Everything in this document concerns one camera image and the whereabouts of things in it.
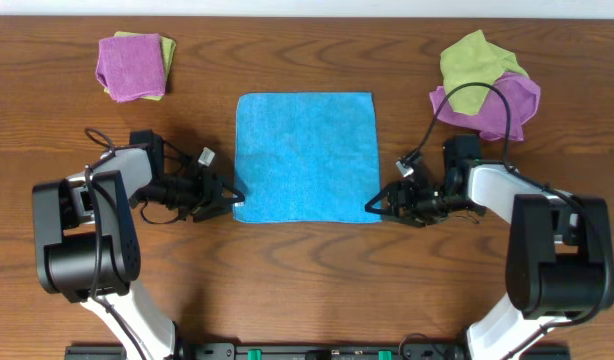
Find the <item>blue microfiber cloth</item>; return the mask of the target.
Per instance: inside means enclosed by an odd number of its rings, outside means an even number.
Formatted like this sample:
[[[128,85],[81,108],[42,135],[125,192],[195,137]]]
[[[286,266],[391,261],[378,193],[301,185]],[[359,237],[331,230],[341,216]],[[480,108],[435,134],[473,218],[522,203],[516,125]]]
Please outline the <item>blue microfiber cloth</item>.
[[[369,92],[249,93],[236,108],[235,180],[251,224],[371,224],[380,186]]]

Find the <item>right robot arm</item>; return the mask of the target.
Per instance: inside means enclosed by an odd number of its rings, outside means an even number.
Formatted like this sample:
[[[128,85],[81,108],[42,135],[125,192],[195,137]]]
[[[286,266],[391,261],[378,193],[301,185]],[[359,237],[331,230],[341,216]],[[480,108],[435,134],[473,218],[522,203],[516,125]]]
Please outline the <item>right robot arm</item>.
[[[443,144],[445,175],[435,182],[414,150],[403,177],[365,206],[382,219],[417,228],[454,212],[492,212],[510,226],[506,292],[470,325],[447,359],[518,359],[557,328],[586,323],[614,303],[614,256],[606,202],[555,190],[502,161],[486,160],[475,135]]]

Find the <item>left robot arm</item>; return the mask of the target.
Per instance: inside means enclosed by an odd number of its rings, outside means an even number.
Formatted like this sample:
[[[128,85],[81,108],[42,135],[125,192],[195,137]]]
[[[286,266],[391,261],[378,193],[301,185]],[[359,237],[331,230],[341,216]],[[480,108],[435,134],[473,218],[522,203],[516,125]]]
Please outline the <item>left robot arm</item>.
[[[139,281],[141,254],[134,208],[157,203],[176,221],[201,222],[228,214],[244,194],[212,168],[208,148],[180,152],[179,169],[165,169],[169,142],[134,131],[126,146],[103,132],[86,136],[103,146],[82,172],[32,190],[35,261],[42,288],[98,316],[121,342],[123,359],[197,359],[196,346],[157,307]]]

